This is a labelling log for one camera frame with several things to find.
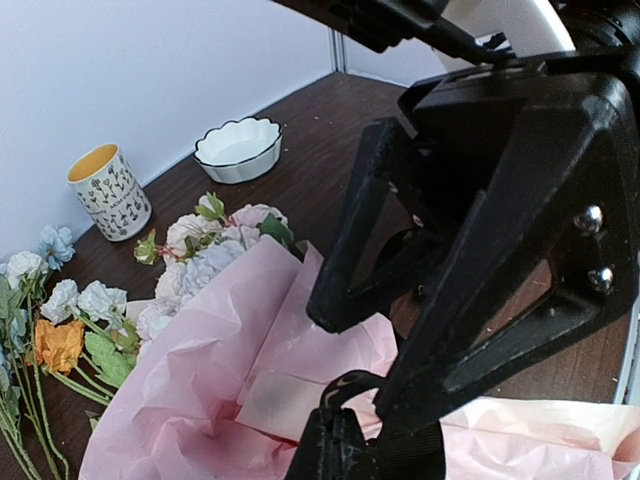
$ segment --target white wall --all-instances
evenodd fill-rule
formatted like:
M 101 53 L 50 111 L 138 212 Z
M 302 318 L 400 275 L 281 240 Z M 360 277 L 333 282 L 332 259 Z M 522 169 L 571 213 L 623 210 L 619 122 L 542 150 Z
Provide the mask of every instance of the white wall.
M 417 80 L 445 73 L 431 47 L 417 40 L 403 41 L 382 54 L 345 38 L 347 72 L 409 86 Z
M 45 224 L 90 220 L 71 164 L 117 142 L 142 183 L 331 71 L 327 29 L 265 0 L 5 0 L 0 13 L 0 258 Z

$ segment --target wooden table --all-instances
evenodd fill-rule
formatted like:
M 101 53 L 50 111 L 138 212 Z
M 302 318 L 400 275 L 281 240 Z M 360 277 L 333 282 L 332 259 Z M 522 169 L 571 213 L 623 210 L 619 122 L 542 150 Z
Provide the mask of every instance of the wooden table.
M 143 233 L 156 228 L 160 240 L 164 240 L 171 223 L 190 213 L 206 191 L 216 191 L 229 212 L 247 203 L 278 207 L 289 217 L 297 239 L 309 239 L 327 254 L 360 133 L 374 118 L 399 115 L 396 100 L 401 92 L 396 86 L 333 74 L 276 103 L 260 114 L 284 125 L 282 158 L 271 173 L 247 184 L 221 186 L 210 180 L 192 158 L 187 158 L 146 188 L 154 215 Z M 366 265 L 372 264 L 392 233 L 407 225 L 407 214 L 395 200 L 390 200 L 365 255 Z M 99 279 L 108 286 L 127 290 L 130 300 L 152 298 L 163 265 L 137 264 L 134 245 L 135 239 L 111 244 L 92 228 L 78 241 L 77 255 L 65 266 L 62 277 L 75 279 L 81 288 Z M 504 323 L 528 305 L 544 290 L 547 281 L 544 271 L 532 276 L 496 322 Z M 401 331 L 410 328 L 415 313 L 416 307 L 409 299 L 397 302 L 393 316 Z M 614 379 L 621 365 L 627 328 L 628 318 L 618 321 L 522 372 L 492 393 L 512 398 L 609 402 L 616 388 Z M 75 477 L 91 433 L 85 411 L 100 412 L 101 407 L 53 379 L 47 378 L 44 383 L 54 436 L 71 461 Z M 25 432 L 27 448 L 45 471 L 33 432 L 28 428 Z M 2 478 L 22 478 L 4 444 L 0 445 L 0 464 L 5 466 Z

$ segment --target mug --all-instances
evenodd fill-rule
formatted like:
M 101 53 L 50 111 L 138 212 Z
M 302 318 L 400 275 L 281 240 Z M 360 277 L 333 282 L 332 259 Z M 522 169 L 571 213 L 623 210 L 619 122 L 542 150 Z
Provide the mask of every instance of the mug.
M 151 218 L 151 204 L 118 145 L 87 153 L 69 170 L 67 182 L 111 242 L 133 237 Z

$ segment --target white bowl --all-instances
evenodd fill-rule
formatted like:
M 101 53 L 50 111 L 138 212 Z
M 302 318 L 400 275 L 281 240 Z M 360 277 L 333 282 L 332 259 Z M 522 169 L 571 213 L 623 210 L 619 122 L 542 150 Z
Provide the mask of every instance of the white bowl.
M 245 118 L 209 130 L 196 142 L 196 161 L 219 183 L 241 183 L 267 173 L 280 158 L 282 128 L 268 118 Z

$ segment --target silver screw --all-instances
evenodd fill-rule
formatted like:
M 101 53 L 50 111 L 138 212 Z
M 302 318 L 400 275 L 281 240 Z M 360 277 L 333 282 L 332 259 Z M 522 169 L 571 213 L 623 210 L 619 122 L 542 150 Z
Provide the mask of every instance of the silver screw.
M 577 228 L 590 235 L 598 233 L 603 223 L 604 215 L 602 214 L 602 209 L 597 205 L 587 207 L 584 212 L 573 219 L 573 224 Z
M 613 285 L 613 271 L 608 267 L 602 270 L 591 270 L 589 272 L 589 281 L 594 290 L 607 292 Z

